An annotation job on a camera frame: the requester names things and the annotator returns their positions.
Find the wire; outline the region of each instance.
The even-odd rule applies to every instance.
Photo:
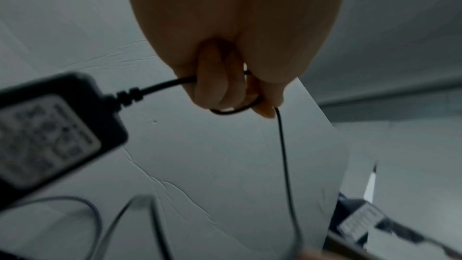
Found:
[[[156,85],[153,85],[153,86],[141,89],[141,90],[138,89],[138,88],[133,88],[133,89],[130,89],[128,92],[121,91],[121,92],[118,92],[116,94],[116,96],[107,95],[107,96],[105,96],[103,98],[103,101],[104,101],[105,106],[107,107],[107,109],[109,111],[116,113],[116,112],[119,112],[121,110],[122,106],[128,107],[128,106],[130,106],[132,104],[133,101],[135,101],[135,102],[141,101],[143,99],[143,97],[148,95],[148,94],[155,93],[155,92],[158,92],[158,91],[162,91],[162,90],[165,90],[165,89],[168,89],[168,88],[171,88],[171,87],[175,87],[175,86],[178,86],[178,85],[181,85],[181,84],[194,83],[196,81],[197,81],[197,77],[195,77],[195,76],[187,77],[187,78],[174,79],[174,80],[170,80],[170,81],[166,81],[166,82],[163,82],[163,83],[160,83],[160,84],[156,84]],[[211,112],[216,114],[216,115],[222,115],[222,116],[233,115],[233,114],[243,112],[243,111],[245,111],[245,110],[247,110],[247,109],[249,109],[249,108],[251,108],[253,106],[256,106],[257,104],[259,104],[262,101],[263,101],[263,98],[261,96],[259,96],[253,102],[251,102],[249,105],[244,106],[242,108],[234,109],[234,110],[230,110],[230,111],[219,111],[219,110],[213,110],[212,109]],[[290,183],[289,168],[288,168],[288,164],[287,164],[287,151],[286,151],[286,148],[285,148],[284,132],[283,132],[283,129],[282,129],[282,117],[281,117],[281,113],[279,112],[278,108],[274,108],[274,110],[276,112],[276,116],[277,116],[277,120],[278,120],[279,140],[280,140],[280,143],[281,143],[282,166],[283,166],[283,171],[284,171],[287,205],[288,205],[288,209],[289,209],[290,220],[291,220],[292,226],[294,228],[294,234],[295,234],[294,235],[295,236],[294,243],[290,247],[287,254],[283,257],[283,259],[289,260],[289,259],[294,259],[296,257],[296,255],[297,255],[297,253],[301,250],[302,243],[303,243],[303,236],[302,236],[302,232],[301,232],[300,225],[298,223],[297,216],[296,216],[296,213],[295,213],[295,208],[294,208],[293,194],[292,194],[291,183]],[[38,199],[38,200],[31,201],[31,202],[26,202],[26,203],[23,203],[23,204],[19,204],[19,205],[14,205],[14,206],[12,206],[10,208],[16,208],[16,207],[19,207],[19,206],[28,205],[28,204],[37,203],[37,202],[46,202],[46,201],[50,201],[50,200],[57,200],[57,198],[64,198],[64,199],[80,201],[80,202],[88,205],[91,208],[91,210],[93,211],[93,213],[95,214],[95,218],[96,218],[96,222],[97,222],[97,232],[96,232],[96,235],[95,235],[95,241],[94,241],[93,245],[91,246],[91,249],[88,252],[87,256],[84,258],[84,260],[89,260],[92,257],[93,254],[94,254],[94,259],[95,260],[103,260],[105,254],[106,254],[107,248],[109,246],[109,243],[111,242],[111,238],[112,238],[112,235],[114,233],[114,230],[116,229],[120,219],[125,214],[125,212],[139,200],[147,200],[147,201],[149,201],[152,230],[153,230],[153,233],[155,234],[155,238],[157,240],[157,244],[159,246],[160,253],[161,253],[162,257],[164,258],[164,260],[173,260],[172,252],[171,252],[171,250],[170,250],[170,248],[168,246],[167,238],[165,236],[165,232],[164,232],[164,230],[162,228],[162,224],[160,222],[160,216],[159,216],[158,208],[157,208],[157,205],[156,205],[156,199],[153,198],[152,196],[137,195],[137,196],[133,197],[131,200],[129,200],[125,204],[125,206],[119,211],[119,213],[116,215],[114,220],[111,222],[111,224],[109,225],[108,230],[104,234],[103,238],[101,239],[101,242],[99,243],[99,245],[97,247],[96,247],[96,245],[97,245],[97,243],[99,241],[99,238],[101,236],[101,230],[102,230],[101,216],[100,216],[97,208],[91,202],[89,202],[86,199],[79,198],[79,197],[73,197],[73,196],[51,197],[51,198]]]

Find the power cord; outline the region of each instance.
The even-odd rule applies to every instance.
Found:
[[[111,112],[117,113],[122,109],[122,106],[128,107],[132,105],[133,101],[139,102],[141,101],[144,96],[155,93],[158,91],[162,91],[171,87],[175,87],[181,84],[187,84],[187,83],[195,83],[197,82],[197,77],[192,76],[192,77],[187,77],[187,78],[179,78],[179,79],[173,79],[170,81],[166,81],[160,84],[156,84],[144,89],[138,89],[138,88],[132,88],[128,92],[126,91],[120,91],[114,95],[107,95],[104,97],[104,103],[105,106],[108,110]],[[237,114],[240,112],[243,112],[253,106],[256,106],[262,101],[262,97],[257,97],[253,102],[251,102],[249,105],[244,106],[239,109],[234,109],[230,111],[219,111],[219,110],[211,110],[212,113],[216,115],[232,115],[232,114]],[[290,184],[290,176],[289,176],[289,169],[288,169],[288,164],[287,164],[287,153],[285,149],[285,141],[284,141],[284,132],[282,130],[282,118],[281,118],[281,113],[279,112],[278,108],[274,108],[278,120],[278,128],[279,128],[279,140],[281,143],[281,153],[282,153],[282,165],[283,165],[283,171],[284,171],[284,179],[285,179],[285,189],[286,189],[286,199],[287,199],[287,205],[289,208],[289,216],[291,219],[292,226],[294,228],[294,234],[295,234],[295,239],[294,243],[290,247],[289,251],[286,253],[286,255],[283,257],[284,260],[289,260],[289,259],[294,259],[298,252],[301,250],[302,243],[303,243],[303,238],[302,238],[302,233],[300,229],[300,225],[298,223],[296,213],[295,213],[295,208],[294,208],[294,202],[293,202],[293,196],[292,196],[292,189],[291,189],[291,184]],[[124,215],[124,213],[135,203],[139,202],[140,200],[149,202],[149,207],[150,207],[150,215],[151,215],[151,223],[152,223],[152,230],[153,233],[155,234],[155,238],[157,240],[157,244],[160,249],[160,253],[162,254],[162,257],[164,260],[173,260],[172,257],[172,252],[170,247],[168,246],[167,239],[165,237],[165,232],[162,228],[162,224],[160,221],[160,216],[158,213],[158,208],[156,204],[156,199],[153,198],[152,196],[143,196],[143,195],[137,195],[133,197],[131,200],[125,204],[125,206],[121,209],[121,211],[117,214],[115,219],[111,222],[109,225],[108,230],[104,234],[103,238],[101,239],[99,245],[99,239],[101,237],[101,232],[102,232],[102,220],[99,211],[97,208],[88,200],[80,197],[74,197],[74,196],[57,196],[57,197],[48,197],[48,198],[42,198],[42,199],[37,199],[33,201],[28,201],[28,202],[23,202],[19,203],[16,205],[13,205],[7,209],[12,209],[12,208],[18,208],[24,205],[30,205],[34,203],[40,203],[40,202],[47,202],[47,201],[53,201],[53,200],[75,200],[81,203],[84,203],[85,205],[89,206],[90,209],[92,210],[93,214],[95,215],[95,222],[96,222],[96,234],[95,238],[93,241],[93,244],[85,256],[84,260],[90,260],[92,256],[94,256],[95,260],[102,260],[104,258],[104,255],[106,254],[107,248],[109,246],[109,243],[112,238],[112,234],[114,230],[116,229],[120,219]]]

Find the black power adapter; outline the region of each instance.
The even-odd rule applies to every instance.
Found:
[[[0,209],[127,141],[106,100],[81,73],[0,92]]]

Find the barcode label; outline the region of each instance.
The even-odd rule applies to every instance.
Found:
[[[0,109],[0,177],[24,189],[96,153],[101,142],[56,95]]]
[[[375,227],[385,217],[383,212],[366,202],[347,217],[337,229],[343,236],[352,238],[353,241],[357,242],[367,234],[370,228]]]

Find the white label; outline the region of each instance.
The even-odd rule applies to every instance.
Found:
[[[0,109],[0,177],[16,188],[40,183],[100,148],[98,138],[56,94]]]
[[[385,218],[386,216],[383,212],[366,202],[337,228],[343,236],[348,236],[356,242],[367,234],[370,228],[373,228]]]

